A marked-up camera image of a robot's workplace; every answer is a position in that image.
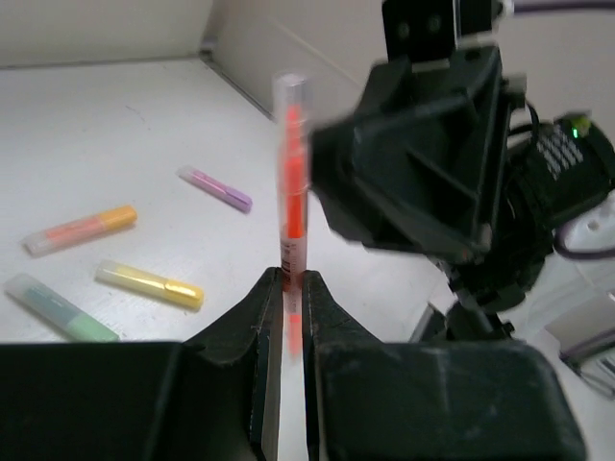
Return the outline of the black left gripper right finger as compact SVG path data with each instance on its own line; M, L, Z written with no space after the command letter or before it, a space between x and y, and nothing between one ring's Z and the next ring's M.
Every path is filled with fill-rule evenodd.
M320 458L320 431L316 379L316 349L326 343L379 343L380 340L333 298L322 275L303 275L302 341L308 460Z

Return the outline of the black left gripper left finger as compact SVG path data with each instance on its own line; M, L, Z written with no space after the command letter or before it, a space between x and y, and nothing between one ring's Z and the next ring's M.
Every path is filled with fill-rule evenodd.
M185 343L186 453L199 460L278 457L283 358L282 272Z

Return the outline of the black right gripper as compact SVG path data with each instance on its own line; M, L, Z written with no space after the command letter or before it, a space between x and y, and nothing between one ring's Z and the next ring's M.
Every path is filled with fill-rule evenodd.
M503 75L497 47L437 48L442 66L406 59L372 67L354 110L314 126L311 187L330 228L368 248L448 253L466 307L514 307L545 253L520 248L536 226L513 191L511 114L531 109L526 79Z

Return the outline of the green highlighter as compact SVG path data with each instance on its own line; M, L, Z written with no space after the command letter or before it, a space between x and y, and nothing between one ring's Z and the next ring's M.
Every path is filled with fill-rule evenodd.
M81 342L117 342L119 336L41 281L18 274L4 284L5 292L67 337Z

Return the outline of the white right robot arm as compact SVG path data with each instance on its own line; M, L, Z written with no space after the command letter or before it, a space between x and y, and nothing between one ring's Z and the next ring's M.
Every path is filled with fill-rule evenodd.
M456 300L423 339L496 340L562 228L614 188L614 150L583 112L544 121L500 50L453 51L430 70L407 58L371 69L355 110L310 135L311 187L329 227L369 249L428 257Z

